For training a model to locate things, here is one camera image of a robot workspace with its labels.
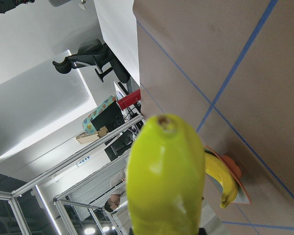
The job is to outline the aluminium cage frame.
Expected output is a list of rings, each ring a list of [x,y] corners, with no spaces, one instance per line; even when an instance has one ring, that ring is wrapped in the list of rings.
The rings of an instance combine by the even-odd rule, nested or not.
[[[106,134],[102,138],[86,145],[76,153],[72,154],[70,157],[66,158],[62,162],[58,163],[51,169],[43,172],[33,180],[29,181],[25,185],[21,186],[20,188],[12,191],[12,192],[4,192],[0,191],[0,200],[5,201],[13,201],[16,197],[23,195],[28,190],[34,188],[35,186],[43,183],[43,182],[50,182],[52,181],[52,176],[56,179],[53,181],[53,184],[57,186],[57,190],[62,193],[64,190],[69,189],[75,183],[78,183],[82,180],[82,172],[77,167],[77,163],[82,161],[86,156],[88,156],[89,152],[94,151],[96,148],[101,147],[105,142],[110,139],[113,139],[115,136],[120,134],[121,132],[125,131],[129,127],[135,125],[139,121],[144,119],[143,115],[139,114],[133,119],[127,121],[122,126],[118,127],[117,129],[113,130],[112,132]]]

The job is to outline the person in background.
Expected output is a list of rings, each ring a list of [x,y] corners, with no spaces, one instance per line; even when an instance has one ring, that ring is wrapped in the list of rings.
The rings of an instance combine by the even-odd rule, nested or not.
[[[122,182],[126,181],[126,170],[122,168],[119,172],[117,172],[110,180],[110,188],[114,188],[115,186],[119,185]],[[113,212],[116,210],[120,203],[121,198],[126,192],[126,185],[123,185],[120,188],[113,190],[104,204],[104,208],[108,212]]]

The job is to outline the yellow banana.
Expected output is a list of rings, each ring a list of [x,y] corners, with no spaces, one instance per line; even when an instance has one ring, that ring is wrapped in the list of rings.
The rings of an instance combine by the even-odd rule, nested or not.
[[[225,164],[210,150],[205,150],[205,173],[222,187],[220,207],[225,209],[238,194],[238,184]]]
[[[134,141],[126,193],[136,235],[197,235],[204,188],[203,144],[172,114],[150,117]]]

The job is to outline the colourful patterned box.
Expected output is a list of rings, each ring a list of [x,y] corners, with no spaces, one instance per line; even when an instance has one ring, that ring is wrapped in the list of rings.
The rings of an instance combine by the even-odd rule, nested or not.
[[[103,101],[84,119],[82,126],[86,134],[93,134],[97,131],[91,121],[94,120],[99,114],[101,114],[108,106],[110,106],[116,100],[117,98],[115,96],[110,95],[105,101]]]

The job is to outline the brown paper table mat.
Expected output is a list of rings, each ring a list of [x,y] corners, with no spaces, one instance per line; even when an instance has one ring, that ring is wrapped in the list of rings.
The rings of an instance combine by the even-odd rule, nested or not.
[[[146,117],[174,113],[230,156],[252,203],[221,209],[233,235],[294,235],[294,0],[137,0]]]

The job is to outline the black office chair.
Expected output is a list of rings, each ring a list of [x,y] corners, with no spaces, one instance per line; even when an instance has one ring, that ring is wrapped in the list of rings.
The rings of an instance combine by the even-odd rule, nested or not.
[[[99,39],[95,39],[88,45],[81,46],[76,54],[66,56],[63,62],[57,63],[53,61],[52,64],[61,74],[67,74],[72,69],[96,66],[95,72],[101,81],[111,71],[115,72],[122,83],[127,83],[130,80],[130,74],[120,60],[110,47],[106,43],[101,43]]]

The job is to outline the black monitor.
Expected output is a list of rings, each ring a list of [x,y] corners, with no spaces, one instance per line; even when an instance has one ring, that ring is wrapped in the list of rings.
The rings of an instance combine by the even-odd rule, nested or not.
[[[115,130],[125,123],[122,111],[117,101],[112,102],[97,117],[91,121],[96,130],[106,127],[108,132]]]

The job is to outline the grey square plate orange rim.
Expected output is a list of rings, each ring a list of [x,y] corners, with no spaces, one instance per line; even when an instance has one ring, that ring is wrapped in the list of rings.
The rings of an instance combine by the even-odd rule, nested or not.
[[[241,182],[242,171],[227,155],[219,155],[213,148],[204,146],[205,173],[213,181],[220,193],[220,207],[231,203],[251,204],[252,200]]]

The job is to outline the red cylinder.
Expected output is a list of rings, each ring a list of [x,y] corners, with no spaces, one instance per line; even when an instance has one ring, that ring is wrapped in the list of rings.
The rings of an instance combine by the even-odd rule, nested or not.
[[[139,100],[141,100],[141,90],[138,89],[129,95],[126,95],[122,99],[118,100],[117,103],[121,110],[125,110],[126,108],[130,107],[131,105],[134,105]]]

